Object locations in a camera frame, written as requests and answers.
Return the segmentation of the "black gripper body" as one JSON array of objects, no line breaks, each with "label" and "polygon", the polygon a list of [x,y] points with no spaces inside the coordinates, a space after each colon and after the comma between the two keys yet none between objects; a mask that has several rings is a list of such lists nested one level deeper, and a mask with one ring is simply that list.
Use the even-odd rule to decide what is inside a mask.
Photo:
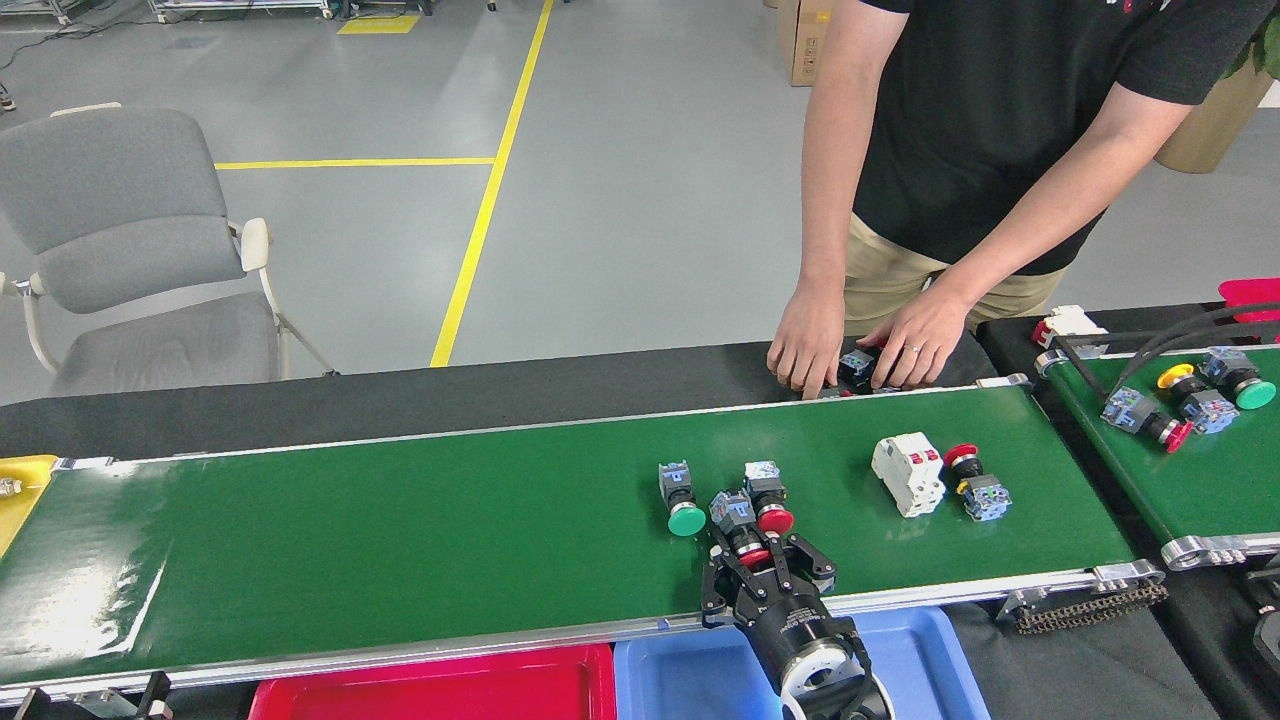
[{"label": "black gripper body", "polygon": [[733,618],[769,680],[782,682],[801,656],[827,647],[842,655],[833,670],[836,678],[859,675],[851,639],[856,628],[850,619],[832,616],[810,582],[794,579],[794,589],[785,592],[773,570],[762,573],[758,580],[765,594],[740,585],[733,596]]}]

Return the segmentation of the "person's left hand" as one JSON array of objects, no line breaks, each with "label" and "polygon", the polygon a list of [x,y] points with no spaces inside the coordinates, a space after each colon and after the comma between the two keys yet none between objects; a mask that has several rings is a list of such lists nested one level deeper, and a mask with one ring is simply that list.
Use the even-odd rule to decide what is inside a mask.
[{"label": "person's left hand", "polygon": [[933,384],[965,331],[972,307],[966,296],[932,286],[878,324],[859,341],[879,348],[870,386],[905,389]]}]

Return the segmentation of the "person's right hand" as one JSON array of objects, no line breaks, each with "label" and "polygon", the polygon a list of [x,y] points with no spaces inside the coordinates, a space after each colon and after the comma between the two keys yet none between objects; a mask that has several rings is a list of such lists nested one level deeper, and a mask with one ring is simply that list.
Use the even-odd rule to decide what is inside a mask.
[{"label": "person's right hand", "polygon": [[765,366],[801,398],[817,398],[836,382],[844,329],[842,284],[803,281],[783,309]]}]

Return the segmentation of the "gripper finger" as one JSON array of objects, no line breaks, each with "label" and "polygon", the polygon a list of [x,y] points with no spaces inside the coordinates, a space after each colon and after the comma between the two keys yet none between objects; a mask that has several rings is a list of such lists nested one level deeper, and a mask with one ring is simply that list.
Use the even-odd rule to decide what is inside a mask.
[{"label": "gripper finger", "polygon": [[713,544],[709,559],[701,574],[700,614],[701,626],[713,629],[732,623],[739,629],[751,625],[748,612],[736,609],[742,588],[748,588],[746,598],[751,598],[751,573],[732,551]]},{"label": "gripper finger", "polygon": [[818,594],[832,591],[837,566],[808,538],[799,533],[769,533],[768,541],[772,568],[783,592],[799,592],[800,580],[812,584]]}]

